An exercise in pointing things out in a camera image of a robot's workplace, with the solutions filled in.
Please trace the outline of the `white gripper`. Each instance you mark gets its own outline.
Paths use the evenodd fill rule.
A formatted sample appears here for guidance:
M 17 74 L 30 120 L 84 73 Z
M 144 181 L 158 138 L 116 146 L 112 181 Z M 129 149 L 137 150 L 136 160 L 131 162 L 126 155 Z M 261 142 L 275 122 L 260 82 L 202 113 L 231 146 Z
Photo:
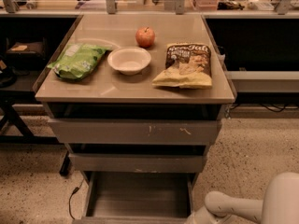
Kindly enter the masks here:
M 218 217 L 202 206 L 187 217 L 185 224 L 231 224 L 232 221 L 232 216 Z

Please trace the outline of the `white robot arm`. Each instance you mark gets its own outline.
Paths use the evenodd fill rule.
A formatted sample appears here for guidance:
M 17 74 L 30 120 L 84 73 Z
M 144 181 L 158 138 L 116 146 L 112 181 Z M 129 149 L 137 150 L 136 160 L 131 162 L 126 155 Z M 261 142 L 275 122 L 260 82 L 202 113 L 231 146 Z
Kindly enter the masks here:
M 229 224 L 232 217 L 242 217 L 255 224 L 299 224 L 299 174 L 275 176 L 262 200 L 210 191 L 204 205 L 192 212 L 184 224 Z

